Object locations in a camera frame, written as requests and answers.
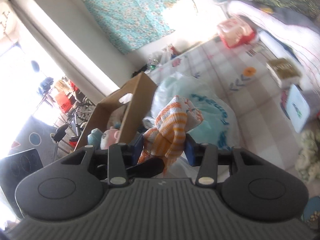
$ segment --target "pink plush toy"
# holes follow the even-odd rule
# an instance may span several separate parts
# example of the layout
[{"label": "pink plush toy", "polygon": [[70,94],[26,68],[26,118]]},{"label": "pink plush toy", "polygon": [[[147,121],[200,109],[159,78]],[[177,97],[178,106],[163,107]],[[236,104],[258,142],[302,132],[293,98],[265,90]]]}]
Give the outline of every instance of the pink plush toy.
[{"label": "pink plush toy", "polygon": [[120,136],[120,131],[118,129],[114,129],[113,126],[110,127],[109,130],[106,130],[101,137],[100,149],[107,150],[109,146],[115,144],[117,139]]}]

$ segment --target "orange striped cloth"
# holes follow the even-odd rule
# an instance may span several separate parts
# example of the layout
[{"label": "orange striped cloth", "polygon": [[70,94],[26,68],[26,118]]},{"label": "orange striped cloth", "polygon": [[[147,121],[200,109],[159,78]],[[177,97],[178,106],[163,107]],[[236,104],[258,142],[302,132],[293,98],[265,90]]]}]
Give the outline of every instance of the orange striped cloth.
[{"label": "orange striped cloth", "polygon": [[143,135],[144,148],[138,163],[161,156],[169,166],[181,156],[186,132],[203,121],[201,111],[184,97],[175,96],[156,118],[155,127]]}]

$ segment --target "floral curtain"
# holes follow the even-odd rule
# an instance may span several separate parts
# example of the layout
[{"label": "floral curtain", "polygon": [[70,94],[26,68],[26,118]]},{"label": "floral curtain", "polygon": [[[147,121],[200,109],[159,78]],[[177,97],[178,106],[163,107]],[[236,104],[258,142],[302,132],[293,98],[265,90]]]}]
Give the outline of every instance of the floral curtain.
[{"label": "floral curtain", "polygon": [[179,0],[82,0],[123,54],[172,33],[162,12]]}]

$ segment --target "checkered tablecloth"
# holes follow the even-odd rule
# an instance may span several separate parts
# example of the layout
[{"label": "checkered tablecloth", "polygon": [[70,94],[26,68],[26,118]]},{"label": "checkered tablecloth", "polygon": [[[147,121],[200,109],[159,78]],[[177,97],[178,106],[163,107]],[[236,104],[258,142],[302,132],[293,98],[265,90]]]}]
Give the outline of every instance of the checkered tablecloth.
[{"label": "checkered tablecloth", "polygon": [[[300,150],[300,135],[283,113],[281,90],[266,68],[266,62],[274,58],[262,42],[227,49],[221,41],[210,40],[149,76],[159,84],[178,71],[205,81],[235,112],[240,145],[296,175],[292,167]],[[248,67],[256,69],[251,77],[245,72]]]}]

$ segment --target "blue circle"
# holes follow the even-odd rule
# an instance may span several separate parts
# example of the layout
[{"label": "blue circle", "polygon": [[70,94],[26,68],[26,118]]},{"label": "blue circle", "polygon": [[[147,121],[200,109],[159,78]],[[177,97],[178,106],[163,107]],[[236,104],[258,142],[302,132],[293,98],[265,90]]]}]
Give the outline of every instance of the blue circle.
[{"label": "blue circle", "polygon": [[37,133],[33,132],[29,136],[29,141],[32,145],[38,146],[41,143],[41,137]]}]

